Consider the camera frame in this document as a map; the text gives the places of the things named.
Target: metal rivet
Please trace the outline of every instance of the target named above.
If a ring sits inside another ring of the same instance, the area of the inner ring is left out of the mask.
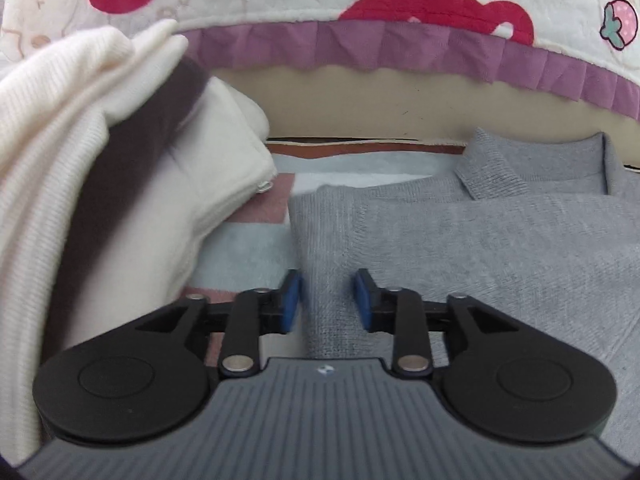
[[[254,365],[254,360],[248,355],[230,355],[222,360],[223,367],[230,372],[245,372]]]
[[[398,366],[405,372],[422,372],[429,367],[429,360],[421,355],[403,355],[398,359]]]
[[[209,297],[204,294],[187,294],[187,300],[207,300],[209,301]]]
[[[261,182],[260,184],[258,184],[258,193],[266,193],[272,187],[273,187],[273,182],[269,182],[268,180],[265,180],[264,182]]]

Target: purple ruffle trim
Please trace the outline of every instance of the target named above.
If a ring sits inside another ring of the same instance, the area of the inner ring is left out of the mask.
[[[257,23],[190,30],[189,53],[205,68],[342,65],[465,75],[551,92],[640,117],[640,87],[605,68],[488,36],[427,23],[344,20]]]

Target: blue gripper pad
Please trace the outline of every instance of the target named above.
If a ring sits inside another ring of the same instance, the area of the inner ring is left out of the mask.
[[[360,313],[360,322],[364,330],[371,327],[371,298],[360,273],[353,277],[353,297]]]
[[[301,299],[302,286],[302,276],[297,272],[295,278],[289,283],[289,288],[282,294],[282,320],[280,323],[282,331],[285,333],[291,332],[293,321],[296,319],[296,309]]]
[[[622,480],[631,467],[594,437],[522,447],[475,433],[423,381],[377,359],[273,358],[223,381],[193,420],[121,448],[53,440],[28,480]]]

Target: white sweater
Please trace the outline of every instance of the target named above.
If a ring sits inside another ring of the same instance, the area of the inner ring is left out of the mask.
[[[132,40],[111,27],[78,32],[0,81],[0,452],[11,463],[39,443],[31,382],[76,198],[108,128],[182,57],[175,25]]]

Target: sweater collar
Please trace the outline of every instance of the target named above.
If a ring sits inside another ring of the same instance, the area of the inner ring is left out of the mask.
[[[603,173],[607,193],[623,196],[629,180],[606,134],[562,144],[492,136],[478,129],[456,166],[475,200],[529,192],[527,180],[568,180]]]

